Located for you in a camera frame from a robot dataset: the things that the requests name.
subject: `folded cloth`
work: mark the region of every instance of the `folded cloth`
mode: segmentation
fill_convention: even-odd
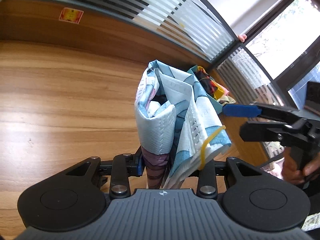
[[[225,104],[234,104],[236,101],[231,96],[222,96],[217,102],[224,106]]]
[[[199,167],[204,140],[222,126],[194,75],[157,60],[142,75],[135,115],[149,188],[179,187]],[[222,130],[205,147],[205,161],[230,144]]]
[[[203,67],[197,66],[197,71],[195,72],[196,77],[201,83],[204,90],[212,96],[215,100],[219,99],[221,96],[229,93],[223,86],[219,85],[210,77]]]

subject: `frosted glass partition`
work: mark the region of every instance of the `frosted glass partition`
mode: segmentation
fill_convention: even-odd
[[[238,104],[248,105],[252,102],[259,102],[285,106],[282,97],[277,93],[270,79],[244,48],[235,49],[217,67],[217,72],[232,91]],[[251,120],[266,121],[261,118],[251,118]],[[279,142],[263,142],[262,144],[270,158],[284,150]]]
[[[208,62],[235,40],[235,35],[221,17],[215,15],[215,10],[210,10],[200,0],[59,1],[116,14],[174,41]]]

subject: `human hand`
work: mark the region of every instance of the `human hand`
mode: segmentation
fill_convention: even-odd
[[[320,153],[317,157],[309,162],[302,171],[298,171],[297,163],[290,157],[290,147],[284,149],[284,163],[282,169],[282,176],[285,181],[290,182],[294,185],[304,183],[304,177],[310,175],[314,171],[320,168]],[[316,174],[311,180],[314,180],[319,175]]]

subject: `wood grain surface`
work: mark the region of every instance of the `wood grain surface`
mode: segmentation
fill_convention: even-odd
[[[25,228],[17,211],[27,187],[93,155],[134,153],[134,100],[145,64],[81,50],[0,41],[0,234]],[[235,146],[228,155],[239,156]],[[188,178],[183,187],[196,187]],[[146,186],[145,174],[130,178]],[[225,190],[219,178],[219,191]]]
[[[79,24],[59,21],[64,7],[84,11]],[[143,64],[158,59],[188,70],[207,61],[168,39],[108,14],[49,0],[3,0],[0,39],[35,41],[118,56]]]
[[[227,88],[226,84],[215,70],[210,73],[210,76],[212,76],[216,82]],[[219,115],[219,117],[221,122],[226,126],[229,138],[232,141],[233,146],[239,152],[239,156],[242,160],[254,166],[258,166],[268,160],[267,154],[260,142],[244,142],[241,139],[239,130],[241,125],[247,122],[247,118],[230,117],[223,114]]]

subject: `yellow rubber band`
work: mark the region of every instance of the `yellow rubber band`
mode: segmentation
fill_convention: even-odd
[[[202,146],[201,146],[201,151],[200,151],[200,170],[202,170],[205,166],[205,148],[207,147],[208,143],[215,138],[222,130],[225,130],[226,127],[222,125],[219,127],[217,130],[215,130],[210,136],[207,137],[207,139],[204,140]]]

